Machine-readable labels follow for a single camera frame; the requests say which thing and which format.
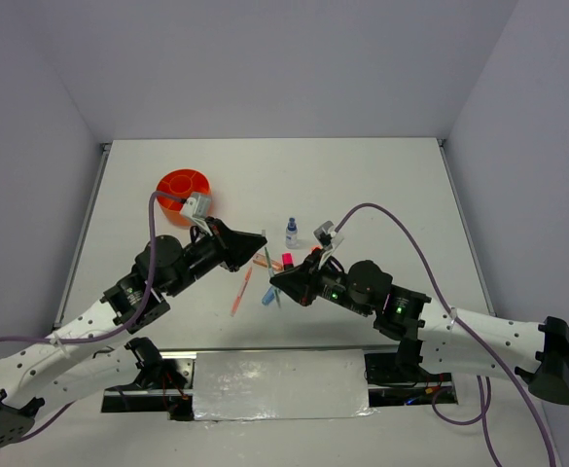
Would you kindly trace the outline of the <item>clear orange pen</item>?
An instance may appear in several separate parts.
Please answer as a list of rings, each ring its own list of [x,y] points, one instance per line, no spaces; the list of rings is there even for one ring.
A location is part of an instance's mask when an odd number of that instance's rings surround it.
[[[234,317],[238,311],[238,308],[239,308],[240,303],[242,301],[243,295],[244,295],[246,288],[248,286],[248,283],[251,279],[252,272],[253,272],[253,267],[250,266],[244,274],[244,277],[243,277],[243,280],[242,280],[241,285],[239,287],[239,290],[238,290],[238,292],[234,298],[234,301],[232,303],[232,307],[231,307],[231,316],[232,317]]]

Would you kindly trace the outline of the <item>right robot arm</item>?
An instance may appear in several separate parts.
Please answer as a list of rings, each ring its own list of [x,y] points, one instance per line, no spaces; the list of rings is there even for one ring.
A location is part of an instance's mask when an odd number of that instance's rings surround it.
[[[569,406],[569,325],[560,318],[523,322],[445,308],[396,285],[371,260],[342,271],[319,248],[271,274],[269,283],[300,306],[323,299],[371,317],[377,331],[397,342],[396,370],[406,380],[439,374],[515,379],[531,395]]]

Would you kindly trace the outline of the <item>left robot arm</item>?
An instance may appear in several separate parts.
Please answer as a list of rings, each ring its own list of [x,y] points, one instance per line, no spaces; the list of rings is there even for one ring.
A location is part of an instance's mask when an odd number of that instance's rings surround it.
[[[201,237],[182,245],[152,235],[129,272],[78,317],[0,359],[0,449],[26,441],[38,423],[98,390],[162,379],[164,361],[140,330],[162,318],[175,297],[223,268],[239,271],[267,243],[260,233],[228,228],[208,217]]]

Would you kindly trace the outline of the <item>clear green pen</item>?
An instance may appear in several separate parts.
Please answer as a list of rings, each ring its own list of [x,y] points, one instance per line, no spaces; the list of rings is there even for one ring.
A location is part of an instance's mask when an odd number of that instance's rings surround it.
[[[267,259],[269,261],[271,260],[271,257],[270,257],[270,254],[269,254],[267,248],[265,248],[265,256],[267,257]],[[275,270],[272,267],[268,267],[267,272],[268,272],[269,278],[274,278]],[[280,300],[279,290],[275,286],[273,286],[272,284],[269,284],[269,287],[275,288],[276,295],[275,295],[275,300],[273,301],[273,303],[276,303],[277,307],[281,308],[281,300]]]

